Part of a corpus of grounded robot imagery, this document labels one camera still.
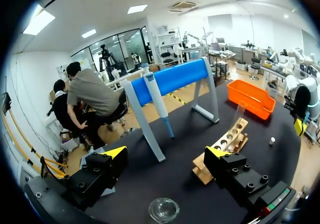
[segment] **black pants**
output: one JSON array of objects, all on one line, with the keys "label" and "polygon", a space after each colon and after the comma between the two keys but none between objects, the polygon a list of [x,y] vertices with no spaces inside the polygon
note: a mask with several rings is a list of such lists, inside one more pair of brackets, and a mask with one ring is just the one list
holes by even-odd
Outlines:
[{"label": "black pants", "polygon": [[123,105],[119,105],[117,109],[109,116],[99,116],[96,112],[88,112],[82,116],[82,122],[87,121],[87,127],[83,130],[86,136],[93,144],[93,148],[97,149],[105,145],[104,141],[98,135],[98,129],[104,124],[111,125],[115,121],[121,111],[123,111]]}]

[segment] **clear glass bowl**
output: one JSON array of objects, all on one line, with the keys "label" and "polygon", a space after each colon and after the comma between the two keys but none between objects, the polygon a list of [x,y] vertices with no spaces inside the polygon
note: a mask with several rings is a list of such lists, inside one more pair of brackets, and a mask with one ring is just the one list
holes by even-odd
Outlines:
[{"label": "clear glass bowl", "polygon": [[169,198],[158,198],[149,206],[150,216],[160,224],[171,222],[179,213],[179,206]]}]

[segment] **man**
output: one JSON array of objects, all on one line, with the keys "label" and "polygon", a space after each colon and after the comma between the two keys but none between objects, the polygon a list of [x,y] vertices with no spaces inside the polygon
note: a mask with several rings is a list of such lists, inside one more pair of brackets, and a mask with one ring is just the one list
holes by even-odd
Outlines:
[{"label": "man", "polygon": [[[67,111],[73,123],[79,128],[90,128],[90,125],[101,126],[108,124],[109,129],[114,130],[113,120],[108,118],[119,106],[119,97],[108,88],[91,69],[81,71],[80,63],[73,62],[66,68],[71,80],[67,97]],[[94,121],[87,124],[77,119],[74,106],[82,100],[96,110]]]},{"label": "man", "polygon": [[[97,127],[95,129],[94,128],[80,129],[71,120],[68,114],[68,109],[67,109],[68,94],[65,93],[65,88],[66,88],[65,86],[66,86],[65,82],[60,79],[54,83],[54,87],[53,87],[53,90],[55,92],[55,100],[52,105],[52,108],[57,120],[60,122],[63,128],[68,129],[75,136],[78,136],[81,133],[85,133],[95,148],[103,146],[105,143],[98,135]],[[81,109],[83,109],[83,107],[77,107],[77,106],[73,107],[73,112],[78,120],[83,122],[85,120],[91,121],[94,119],[95,112],[89,112],[89,113],[83,114]]]}]

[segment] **gray shirt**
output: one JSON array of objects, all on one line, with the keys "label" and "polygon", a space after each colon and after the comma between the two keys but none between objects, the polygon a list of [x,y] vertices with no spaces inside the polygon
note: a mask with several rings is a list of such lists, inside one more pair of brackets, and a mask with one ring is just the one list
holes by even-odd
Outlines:
[{"label": "gray shirt", "polygon": [[70,82],[67,103],[77,105],[79,99],[100,116],[110,115],[119,105],[119,96],[89,68],[79,71]]}]

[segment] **orange plastic bin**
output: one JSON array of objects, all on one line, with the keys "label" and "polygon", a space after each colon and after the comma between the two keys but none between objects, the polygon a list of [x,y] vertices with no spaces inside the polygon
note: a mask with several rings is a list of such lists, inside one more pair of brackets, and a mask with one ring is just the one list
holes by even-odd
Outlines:
[{"label": "orange plastic bin", "polygon": [[242,80],[235,80],[228,85],[229,100],[239,104],[240,101],[246,102],[246,110],[256,114],[266,120],[274,111],[276,102],[265,90]]}]

